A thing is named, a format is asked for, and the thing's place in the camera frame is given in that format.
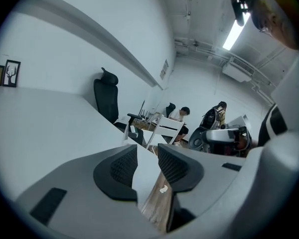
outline white chair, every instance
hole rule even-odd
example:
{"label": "white chair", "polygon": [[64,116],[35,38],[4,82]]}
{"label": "white chair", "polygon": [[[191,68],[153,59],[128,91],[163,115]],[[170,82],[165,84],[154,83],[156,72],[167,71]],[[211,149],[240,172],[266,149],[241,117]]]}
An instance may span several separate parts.
{"label": "white chair", "polygon": [[154,132],[143,129],[143,137],[145,143],[147,144],[146,149],[148,149],[149,146],[152,146],[152,151],[154,152],[153,146],[158,146],[159,143],[166,143],[162,135],[172,137],[171,141],[169,142],[169,144],[172,144],[183,125],[184,122],[168,119],[165,118],[164,115],[161,115]]}

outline backpack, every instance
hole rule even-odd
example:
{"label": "backpack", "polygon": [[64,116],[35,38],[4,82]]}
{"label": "backpack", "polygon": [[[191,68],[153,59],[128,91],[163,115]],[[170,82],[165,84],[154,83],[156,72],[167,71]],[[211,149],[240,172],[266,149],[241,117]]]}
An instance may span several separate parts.
{"label": "backpack", "polygon": [[214,106],[203,117],[200,127],[205,130],[217,129],[220,121],[220,114],[225,112],[223,108],[217,110],[219,106]]}

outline wooden desk surface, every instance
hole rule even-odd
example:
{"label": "wooden desk surface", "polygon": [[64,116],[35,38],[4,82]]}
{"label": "wooden desk surface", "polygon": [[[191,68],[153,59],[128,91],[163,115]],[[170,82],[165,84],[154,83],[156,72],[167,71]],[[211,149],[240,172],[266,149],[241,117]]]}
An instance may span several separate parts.
{"label": "wooden desk surface", "polygon": [[[64,162],[121,146],[122,137],[79,95],[0,87],[0,186],[11,200]],[[142,206],[160,168],[140,145],[138,163],[132,188]]]}

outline fluorescent light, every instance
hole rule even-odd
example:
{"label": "fluorescent light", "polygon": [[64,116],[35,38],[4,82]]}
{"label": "fluorescent light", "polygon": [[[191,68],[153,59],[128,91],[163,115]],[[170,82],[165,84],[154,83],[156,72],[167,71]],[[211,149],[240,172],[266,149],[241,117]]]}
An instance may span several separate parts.
{"label": "fluorescent light", "polygon": [[[249,19],[249,16],[250,16],[250,13],[243,13],[243,17],[244,17],[244,22],[245,22],[245,25],[247,23],[247,20]],[[240,35],[241,31],[243,30],[244,26],[239,26],[237,24],[237,20],[235,20],[234,24],[233,24],[233,27],[231,28],[230,30],[230,33],[223,45],[223,48],[226,49],[226,50],[230,50],[231,47],[233,47],[235,41],[237,40],[238,36]]]}

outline black office chair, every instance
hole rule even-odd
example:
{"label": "black office chair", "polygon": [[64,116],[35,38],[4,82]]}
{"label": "black office chair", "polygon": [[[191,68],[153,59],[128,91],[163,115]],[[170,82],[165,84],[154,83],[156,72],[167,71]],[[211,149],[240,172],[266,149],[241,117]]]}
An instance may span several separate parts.
{"label": "black office chair", "polygon": [[[101,79],[94,80],[94,95],[99,113],[110,123],[124,132],[126,124],[115,122],[119,118],[118,108],[118,87],[119,79],[116,75],[106,71],[103,67],[103,75]],[[135,128],[136,133],[131,132],[131,124],[134,119],[142,120],[142,117],[134,114],[128,114],[129,120],[129,137],[138,144],[142,144],[143,131]]]}
{"label": "black office chair", "polygon": [[172,103],[169,103],[169,106],[166,107],[166,118],[170,115],[170,113],[175,110],[176,106]]}

